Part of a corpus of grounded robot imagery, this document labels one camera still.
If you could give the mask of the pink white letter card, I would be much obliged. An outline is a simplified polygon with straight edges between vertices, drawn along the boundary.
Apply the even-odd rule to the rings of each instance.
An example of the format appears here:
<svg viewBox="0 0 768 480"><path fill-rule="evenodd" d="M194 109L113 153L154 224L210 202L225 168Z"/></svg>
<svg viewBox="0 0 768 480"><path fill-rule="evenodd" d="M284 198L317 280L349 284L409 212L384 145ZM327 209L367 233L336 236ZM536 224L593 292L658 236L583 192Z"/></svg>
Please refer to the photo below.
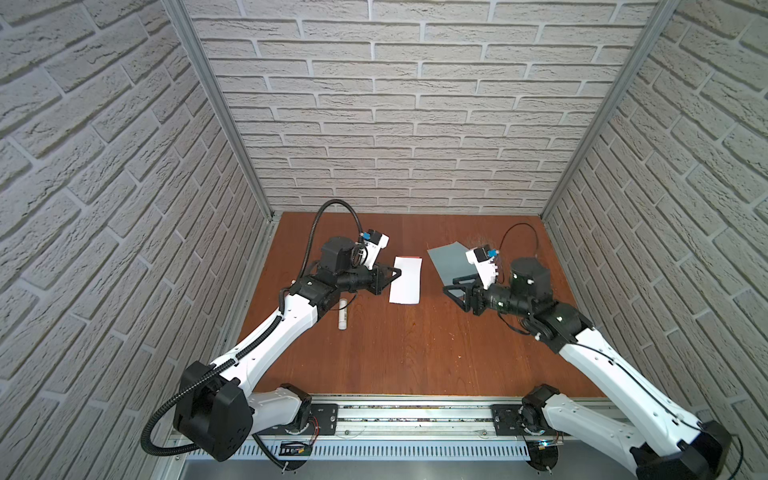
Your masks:
<svg viewBox="0 0 768 480"><path fill-rule="evenodd" d="M420 257L396 257L394 267L400 275L390 285L389 302L400 305L417 305L420 302L421 267Z"/></svg>

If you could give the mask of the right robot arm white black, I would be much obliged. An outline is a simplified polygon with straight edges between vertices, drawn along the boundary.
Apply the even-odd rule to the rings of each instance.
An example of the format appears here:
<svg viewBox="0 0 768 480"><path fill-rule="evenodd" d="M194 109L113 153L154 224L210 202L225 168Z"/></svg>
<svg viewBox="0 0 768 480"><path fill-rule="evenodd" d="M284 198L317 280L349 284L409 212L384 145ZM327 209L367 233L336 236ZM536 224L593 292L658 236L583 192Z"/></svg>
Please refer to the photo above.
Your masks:
<svg viewBox="0 0 768 480"><path fill-rule="evenodd" d="M453 279L443 292L463 311L494 310L520 320L516 330L546 345L581 371L625 415L619 422L542 384L516 415L530 436L566 433L601 451L639 479L716 479L733 437L716 421L702 422L623 359L591 320L553 296L550 272L532 257L511 264L509 282L497 282L492 258L469 252L475 274Z"/></svg>

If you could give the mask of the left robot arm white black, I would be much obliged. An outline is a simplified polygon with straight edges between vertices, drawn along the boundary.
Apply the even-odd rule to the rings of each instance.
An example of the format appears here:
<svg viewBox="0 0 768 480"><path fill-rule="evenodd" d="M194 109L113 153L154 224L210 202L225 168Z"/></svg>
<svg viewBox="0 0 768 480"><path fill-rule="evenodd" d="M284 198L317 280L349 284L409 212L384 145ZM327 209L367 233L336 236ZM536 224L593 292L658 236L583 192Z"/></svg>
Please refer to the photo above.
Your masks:
<svg viewBox="0 0 768 480"><path fill-rule="evenodd" d="M274 426L305 428L309 394L290 384L261 394L254 389L283 352L339 303L342 293L379 295L401 276L400 269L376 261L388 242L376 230L362 233L358 242L329 239L315 269L280 296L264 322L211 363L187 367L172 407L174 428L190 440L191 450L225 461L253 434Z"/></svg>

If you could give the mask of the white glue stick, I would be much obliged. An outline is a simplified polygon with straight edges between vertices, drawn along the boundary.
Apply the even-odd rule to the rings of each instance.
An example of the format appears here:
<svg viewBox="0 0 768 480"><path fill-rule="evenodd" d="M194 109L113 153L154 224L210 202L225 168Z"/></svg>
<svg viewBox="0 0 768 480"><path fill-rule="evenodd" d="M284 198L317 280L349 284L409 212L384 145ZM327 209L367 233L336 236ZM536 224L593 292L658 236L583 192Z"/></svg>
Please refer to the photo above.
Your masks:
<svg viewBox="0 0 768 480"><path fill-rule="evenodd" d="M338 329L344 331L348 326L348 308L349 302L346 298L341 298L339 302Z"/></svg>

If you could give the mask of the small circuit board left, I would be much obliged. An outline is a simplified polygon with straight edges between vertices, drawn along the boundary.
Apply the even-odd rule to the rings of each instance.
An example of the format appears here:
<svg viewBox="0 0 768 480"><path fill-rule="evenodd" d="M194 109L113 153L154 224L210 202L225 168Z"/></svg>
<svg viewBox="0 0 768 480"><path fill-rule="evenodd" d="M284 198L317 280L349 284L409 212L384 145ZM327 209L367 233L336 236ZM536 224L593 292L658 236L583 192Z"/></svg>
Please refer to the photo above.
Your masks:
<svg viewBox="0 0 768 480"><path fill-rule="evenodd" d="M282 442L279 447L280 457L309 457L313 445L307 442Z"/></svg>

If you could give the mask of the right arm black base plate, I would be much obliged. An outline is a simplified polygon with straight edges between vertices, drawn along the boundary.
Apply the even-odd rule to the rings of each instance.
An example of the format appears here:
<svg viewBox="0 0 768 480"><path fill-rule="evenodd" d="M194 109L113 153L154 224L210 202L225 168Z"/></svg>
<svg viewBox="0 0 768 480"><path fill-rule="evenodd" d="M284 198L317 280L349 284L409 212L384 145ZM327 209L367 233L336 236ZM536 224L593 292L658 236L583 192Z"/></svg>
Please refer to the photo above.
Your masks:
<svg viewBox="0 0 768 480"><path fill-rule="evenodd" d="M560 435L561 432L550 428L545 424L543 415L533 413L529 425L530 408L521 403L502 403L490 406L491 420L497 436L525 436L525 437L551 437Z"/></svg>

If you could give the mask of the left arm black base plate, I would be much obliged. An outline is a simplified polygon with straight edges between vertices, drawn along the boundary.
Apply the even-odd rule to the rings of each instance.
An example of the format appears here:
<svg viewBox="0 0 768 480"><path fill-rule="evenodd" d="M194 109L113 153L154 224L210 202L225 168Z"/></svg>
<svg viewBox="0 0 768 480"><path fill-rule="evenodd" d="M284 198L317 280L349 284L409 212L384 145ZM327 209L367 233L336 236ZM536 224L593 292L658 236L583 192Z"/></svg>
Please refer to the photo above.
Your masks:
<svg viewBox="0 0 768 480"><path fill-rule="evenodd" d="M309 437L317 433L320 436L333 436L336 432L339 406L332 403L312 403L303 408L306 423L299 428L295 422L286 425L274 425L258 432L259 435L289 435Z"/></svg>

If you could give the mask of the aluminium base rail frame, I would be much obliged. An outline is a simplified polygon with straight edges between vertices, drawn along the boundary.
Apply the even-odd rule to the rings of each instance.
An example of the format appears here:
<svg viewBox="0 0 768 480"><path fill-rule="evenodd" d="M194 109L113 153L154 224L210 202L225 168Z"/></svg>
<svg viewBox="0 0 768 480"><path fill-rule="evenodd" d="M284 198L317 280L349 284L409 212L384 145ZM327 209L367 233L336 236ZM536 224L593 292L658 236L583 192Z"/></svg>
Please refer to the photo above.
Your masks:
<svg viewBox="0 0 768 480"><path fill-rule="evenodd" d="M448 398L428 396L330 395L311 397L312 403L339 406L333 436L251 435L227 460L270 460L282 470L295 470L307 461L522 461L527 444L561 446L580 440L562 433L554 438L502 436L495 433L490 406L521 403L516 397ZM575 401L593 411L625 421L610 401ZM309 457L280 457L282 442L313 445ZM191 459L215 460L201 449Z"/></svg>

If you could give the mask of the left aluminium corner post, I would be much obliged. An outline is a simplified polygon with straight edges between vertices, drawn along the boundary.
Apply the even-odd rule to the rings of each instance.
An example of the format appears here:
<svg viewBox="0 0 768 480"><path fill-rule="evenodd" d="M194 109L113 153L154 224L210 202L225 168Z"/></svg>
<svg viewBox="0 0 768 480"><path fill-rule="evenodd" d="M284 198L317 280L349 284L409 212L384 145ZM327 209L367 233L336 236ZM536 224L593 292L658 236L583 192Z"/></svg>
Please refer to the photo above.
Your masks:
<svg viewBox="0 0 768 480"><path fill-rule="evenodd" d="M167 0L163 2L169 19L177 31L180 42L186 50L189 61L199 79L212 110L219 120L235 159L242 168L248 185L255 197L257 206L268 221L272 221L274 211L269 205L264 189L260 184L255 168L246 151L244 141L235 124L226 98L214 74L203 44L194 28L191 17L183 1Z"/></svg>

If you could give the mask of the aluminium corner post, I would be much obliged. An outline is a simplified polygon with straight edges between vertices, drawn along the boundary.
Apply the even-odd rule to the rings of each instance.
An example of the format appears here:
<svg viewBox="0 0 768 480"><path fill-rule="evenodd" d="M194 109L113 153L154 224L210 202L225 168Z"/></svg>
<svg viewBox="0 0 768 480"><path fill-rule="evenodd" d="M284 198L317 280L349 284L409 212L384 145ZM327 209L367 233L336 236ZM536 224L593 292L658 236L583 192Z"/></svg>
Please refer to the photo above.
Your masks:
<svg viewBox="0 0 768 480"><path fill-rule="evenodd" d="M653 50L679 4L679 0L662 0L658 1L654 6L647 24L641 31L636 44L619 70L615 81L608 90L584 136L578 143L552 195L544 206L540 214L542 221L547 221L554 214L554 210L559 201L564 197L568 185L586 159L590 147L623 101L628 88L632 85L638 71Z"/></svg>
<svg viewBox="0 0 768 480"><path fill-rule="evenodd" d="M246 151L244 141L235 124L226 98L214 74L203 44L194 28L191 17L183 1L167 0L163 2L169 19L177 31L180 42L186 50L189 61L199 79L212 110L219 120L235 159L242 168L248 185L255 197L257 206L268 221L272 221L274 211L269 205L264 189L260 184L255 168Z"/></svg>

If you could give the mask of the right aluminium corner post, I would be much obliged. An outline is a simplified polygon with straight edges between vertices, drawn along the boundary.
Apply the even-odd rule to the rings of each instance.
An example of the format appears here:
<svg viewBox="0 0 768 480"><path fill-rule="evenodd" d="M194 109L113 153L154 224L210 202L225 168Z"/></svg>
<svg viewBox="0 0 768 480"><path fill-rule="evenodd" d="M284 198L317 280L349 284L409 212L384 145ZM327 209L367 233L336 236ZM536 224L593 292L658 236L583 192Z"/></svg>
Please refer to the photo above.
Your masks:
<svg viewBox="0 0 768 480"><path fill-rule="evenodd" d="M636 44L619 70L615 81L608 90L584 136L578 143L552 195L544 206L540 214L542 221L547 221L554 214L554 210L559 201L564 197L568 185L586 159L590 147L623 101L628 88L632 85L638 71L653 50L679 4L679 0L662 0L658 1L654 6L647 24L641 31Z"/></svg>

